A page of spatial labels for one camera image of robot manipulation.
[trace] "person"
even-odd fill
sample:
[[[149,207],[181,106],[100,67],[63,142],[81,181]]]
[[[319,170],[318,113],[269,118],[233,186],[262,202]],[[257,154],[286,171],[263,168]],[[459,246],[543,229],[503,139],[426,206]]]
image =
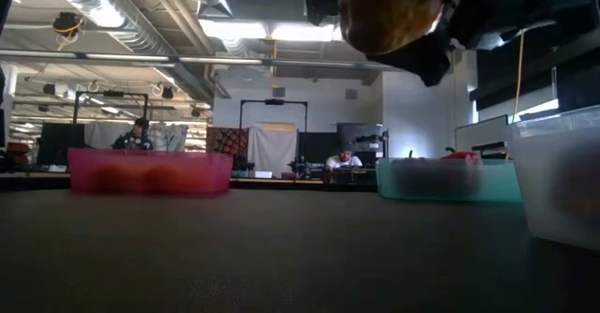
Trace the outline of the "person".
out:
[[[112,149],[153,150],[154,147],[146,134],[149,126],[150,122],[143,117],[135,120],[133,129],[119,136]]]
[[[363,162],[356,156],[353,156],[353,151],[350,148],[342,148],[335,156],[331,156],[325,163],[325,168],[328,171],[341,167],[362,167]]]

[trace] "white shirt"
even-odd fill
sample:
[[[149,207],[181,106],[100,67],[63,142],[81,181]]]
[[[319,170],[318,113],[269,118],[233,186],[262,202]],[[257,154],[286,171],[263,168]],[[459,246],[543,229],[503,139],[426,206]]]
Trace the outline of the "white shirt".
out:
[[[335,155],[335,156],[331,156],[327,159],[325,166],[327,167],[327,170],[331,171],[333,169],[346,167],[346,166],[362,167],[363,162],[361,162],[360,159],[356,156],[352,156],[352,157],[350,157],[350,159],[348,161],[342,162],[339,160],[339,156]]]

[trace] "pink plastic bin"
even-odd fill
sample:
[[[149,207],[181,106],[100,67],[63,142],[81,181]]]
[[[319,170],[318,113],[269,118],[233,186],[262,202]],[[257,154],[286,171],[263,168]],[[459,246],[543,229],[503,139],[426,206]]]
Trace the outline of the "pink plastic bin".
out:
[[[71,189],[202,195],[227,191],[233,160],[221,154],[69,149]]]

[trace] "dark shirt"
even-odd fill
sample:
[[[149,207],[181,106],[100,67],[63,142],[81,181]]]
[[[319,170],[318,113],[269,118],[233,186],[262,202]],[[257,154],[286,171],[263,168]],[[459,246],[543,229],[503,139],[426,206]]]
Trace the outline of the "dark shirt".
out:
[[[127,150],[153,150],[152,143],[146,136],[137,138],[133,136],[133,132],[129,131],[114,142],[112,149],[127,149]]]

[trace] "plastic bin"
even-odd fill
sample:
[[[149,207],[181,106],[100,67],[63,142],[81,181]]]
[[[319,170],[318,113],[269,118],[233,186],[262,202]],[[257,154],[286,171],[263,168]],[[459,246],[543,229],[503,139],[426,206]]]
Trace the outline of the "plastic bin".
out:
[[[521,202],[515,166],[503,160],[385,158],[377,184],[390,199]]]
[[[202,195],[226,191],[233,160],[221,154],[69,149],[71,189]]]
[[[600,250],[600,108],[510,126],[532,235]]]

